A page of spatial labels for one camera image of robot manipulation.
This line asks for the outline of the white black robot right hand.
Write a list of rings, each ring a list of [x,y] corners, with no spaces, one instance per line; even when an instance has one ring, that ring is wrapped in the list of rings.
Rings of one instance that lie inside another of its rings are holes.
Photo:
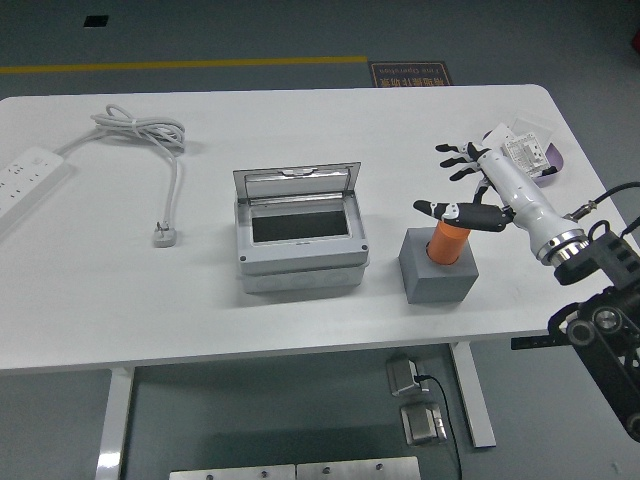
[[[465,166],[451,176],[453,181],[480,172],[481,188],[471,203],[417,200],[414,209],[470,230],[501,232],[512,223],[528,233],[530,250],[544,265],[557,267],[587,247],[587,235],[579,224],[557,213],[533,180],[503,154],[472,142],[441,144],[436,150],[452,154],[441,163],[443,167]]]

